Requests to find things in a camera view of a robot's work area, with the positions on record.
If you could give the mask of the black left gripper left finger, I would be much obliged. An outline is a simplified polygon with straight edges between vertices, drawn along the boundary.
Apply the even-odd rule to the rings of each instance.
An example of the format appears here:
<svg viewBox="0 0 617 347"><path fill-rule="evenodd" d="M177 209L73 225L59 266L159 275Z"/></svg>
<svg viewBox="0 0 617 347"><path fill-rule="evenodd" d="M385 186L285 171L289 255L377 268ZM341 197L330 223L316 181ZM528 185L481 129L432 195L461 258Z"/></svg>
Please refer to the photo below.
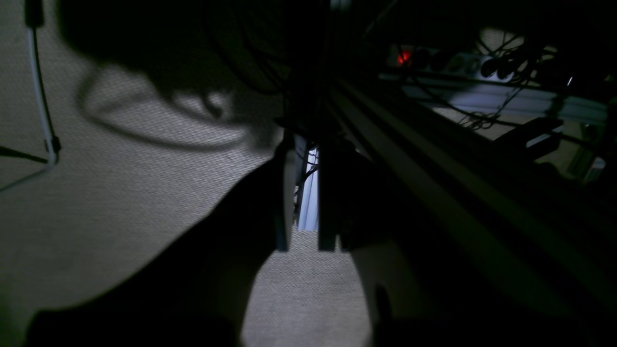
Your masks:
<svg viewBox="0 0 617 347"><path fill-rule="evenodd" d="M289 145L136 274L81 305L43 310L31 347L238 347L256 275L282 240Z"/></svg>

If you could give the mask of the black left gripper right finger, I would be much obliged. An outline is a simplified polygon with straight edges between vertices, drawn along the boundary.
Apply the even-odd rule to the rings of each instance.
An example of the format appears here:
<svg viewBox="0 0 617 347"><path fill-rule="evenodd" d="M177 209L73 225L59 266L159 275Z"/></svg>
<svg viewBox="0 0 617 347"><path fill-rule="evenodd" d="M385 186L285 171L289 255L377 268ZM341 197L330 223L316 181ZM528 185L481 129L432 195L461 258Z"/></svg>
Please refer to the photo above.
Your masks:
<svg viewBox="0 0 617 347"><path fill-rule="evenodd" d="M332 146L319 161L320 235L352 256L375 347L616 345L616 313L498 288L375 160Z"/></svg>

